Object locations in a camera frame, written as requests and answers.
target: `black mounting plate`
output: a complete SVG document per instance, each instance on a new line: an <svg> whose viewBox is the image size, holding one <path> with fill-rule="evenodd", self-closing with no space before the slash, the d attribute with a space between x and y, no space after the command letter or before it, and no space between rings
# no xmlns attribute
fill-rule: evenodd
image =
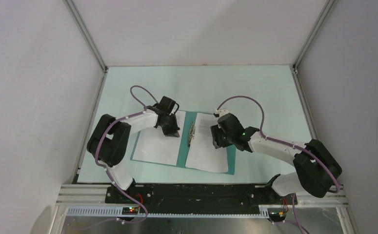
<svg viewBox="0 0 378 234"><path fill-rule="evenodd" d="M261 184L144 183L134 184L126 192L136 200L140 194L152 214L252 215L259 214L259 205L282 204L282 197L269 201L267 188ZM292 196L285 198L292 204ZM108 187L105 203L134 204L114 186Z"/></svg>

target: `wire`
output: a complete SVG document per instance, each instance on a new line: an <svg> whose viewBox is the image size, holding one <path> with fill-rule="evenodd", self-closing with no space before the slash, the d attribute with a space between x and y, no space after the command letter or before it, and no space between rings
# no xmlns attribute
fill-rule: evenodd
<svg viewBox="0 0 378 234"><path fill-rule="evenodd" d="M239 96L233 96L233 97L230 97L228 99L226 99L225 101L223 101L217 110L219 110L227 101L231 100L231 99L234 99L234 98L246 98L246 99L249 99L251 101L253 101L254 103L256 103L256 105L259 106L260 108L260 111L262 112L262 121L260 122L260 131L259 131L259 134L265 138L266 140L270 140L270 141L273 141L273 142L277 142L277 143L280 143L280 144L283 144L283 145L287 145L289 147L292 147L292 148L296 148L296 149L299 149L301 151L304 151L306 154L308 154L309 156L311 156L325 171L326 173L328 174L328 176L331 178L332 182L334 183L335 187L336 187L336 190L335 191L331 191L332 193L338 193L340 191L340 188L339 188L339 183L337 181L337 179L335 179L334 175L331 173L331 171L327 168L327 166L325 166L325 164L318 158L316 157L313 153L311 153L310 151L298 146L298 145L294 145L292 143L289 143L289 142L286 142L286 141L283 141L283 140L279 140L279 139L276 139L276 138L273 138L273 137L267 137L264 133L263 133L263 122L265 120L265 114L264 114L264 111L263 111L263 108L262 106L259 104L258 101L256 101L255 99L251 98L251 97L248 97L248 96L242 96L242 95L239 95Z"/></svg>
<svg viewBox="0 0 378 234"><path fill-rule="evenodd" d="M292 194L292 210L294 211L295 220L297 221L297 226L301 230L301 233L304 233L304 228L302 227L301 223L299 222L297 211L295 210L295 197L296 197L296 194Z"/></svg>
<svg viewBox="0 0 378 234"><path fill-rule="evenodd" d="M289 207L288 207L288 202L286 202L286 198L283 198L283 199L282 199L282 202L284 203L284 212L285 212L285 213L288 213L288 211L289 211Z"/></svg>
<svg viewBox="0 0 378 234"><path fill-rule="evenodd" d="M141 88L143 89L144 91L146 91L153 99L156 103L158 103L157 99L150 93L150 91L148 91L146 88L144 88L143 86L140 86L140 85L133 85L130 87L130 93L131 93L131 96L134 97L135 100L137 100L141 105L143 105L143 108L146 109L147 106L142 102L140 101L140 99L138 99L134 94L133 94L133 89L134 88Z"/></svg>
<svg viewBox="0 0 378 234"><path fill-rule="evenodd" d="M283 211L284 213L286 213L286 208L285 208L285 199L282 198L282 208L283 208Z"/></svg>
<svg viewBox="0 0 378 234"><path fill-rule="evenodd" d="M143 204L143 197L141 196L141 194L136 194L136 196L140 197L140 203Z"/></svg>
<svg viewBox="0 0 378 234"><path fill-rule="evenodd" d="M290 223L290 224L293 224L293 225L295 225L295 226L298 226L298 224L297 224L296 222L294 222L294 221L285 220L285 221L280 221L280 222L274 222L274 221L272 221L271 218L269 218L268 220L269 220L269 222L274 223L274 224L283 224L283 223L285 222L285 223ZM309 231L306 230L306 228L302 227L302 229L303 229L307 234L309 234Z"/></svg>

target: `binder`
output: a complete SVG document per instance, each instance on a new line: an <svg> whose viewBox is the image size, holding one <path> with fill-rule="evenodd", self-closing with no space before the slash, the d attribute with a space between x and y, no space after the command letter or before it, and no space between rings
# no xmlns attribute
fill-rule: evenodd
<svg viewBox="0 0 378 234"><path fill-rule="evenodd" d="M176 165L166 164L167 166L175 166L175 167L196 170L194 168L186 167L186 161L187 161L187 156L189 155L190 136L192 135L196 137L196 129L194 129L194 132L191 130L193 130L192 123L193 124L195 123L197 114L198 114L197 112L186 111L182 134L180 136L181 140L180 140L179 154L178 154ZM130 160L133 160L133 161L142 161L142 160L133 159L134 152L136 150L136 146L139 141L139 137L140 137L140 132L137 135L137 139L134 144L133 151L130 157ZM234 175L235 174L235 161L236 161L236 147L234 145L226 147L226 153L227 153L228 171L225 172L224 174ZM165 165L162 163L149 162L149 161L143 161L143 162Z"/></svg>

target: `open folder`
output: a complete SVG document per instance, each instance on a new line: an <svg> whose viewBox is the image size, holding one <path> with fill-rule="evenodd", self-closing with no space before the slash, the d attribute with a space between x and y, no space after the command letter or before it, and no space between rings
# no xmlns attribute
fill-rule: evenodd
<svg viewBox="0 0 378 234"><path fill-rule="evenodd" d="M217 124L212 114L177 111L180 137L165 137L160 128L138 133L131 160L202 171L235 174L236 147L215 149L210 126Z"/></svg>

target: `white wall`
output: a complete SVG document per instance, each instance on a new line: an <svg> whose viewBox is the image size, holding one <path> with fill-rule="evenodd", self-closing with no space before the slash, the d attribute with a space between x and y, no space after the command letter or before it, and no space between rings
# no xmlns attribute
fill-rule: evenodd
<svg viewBox="0 0 378 234"><path fill-rule="evenodd" d="M0 234L55 203L101 75L62 0L0 0Z"/></svg>
<svg viewBox="0 0 378 234"><path fill-rule="evenodd" d="M378 0L341 0L299 68L362 234L378 234Z"/></svg>
<svg viewBox="0 0 378 234"><path fill-rule="evenodd" d="M107 65L292 64L326 0L76 0Z"/></svg>

